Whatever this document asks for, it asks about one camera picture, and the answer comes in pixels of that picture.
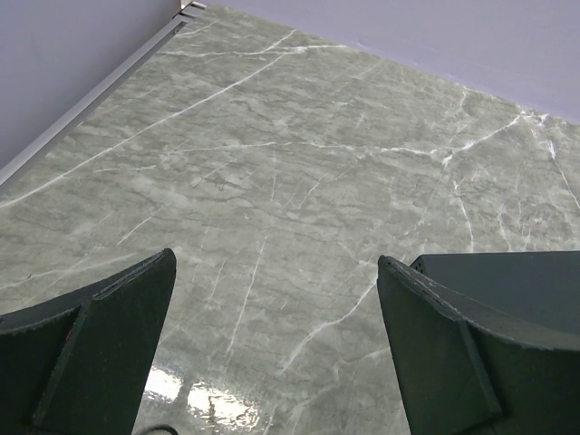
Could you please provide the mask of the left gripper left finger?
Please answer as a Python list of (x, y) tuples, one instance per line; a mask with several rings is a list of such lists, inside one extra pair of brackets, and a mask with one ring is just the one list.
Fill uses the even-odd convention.
[(166, 248), (1, 317), (4, 434), (129, 434), (175, 285)]

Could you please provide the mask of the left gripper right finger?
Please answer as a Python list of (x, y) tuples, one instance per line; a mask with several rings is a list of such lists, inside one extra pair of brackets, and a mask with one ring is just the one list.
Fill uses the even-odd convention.
[(390, 256), (377, 289), (412, 433), (579, 431), (579, 333), (502, 313)]

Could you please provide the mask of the black network switch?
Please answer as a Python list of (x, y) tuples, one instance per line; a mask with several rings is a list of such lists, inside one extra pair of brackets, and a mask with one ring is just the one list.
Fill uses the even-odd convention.
[(424, 254), (411, 268), (502, 313), (579, 333), (577, 251)]

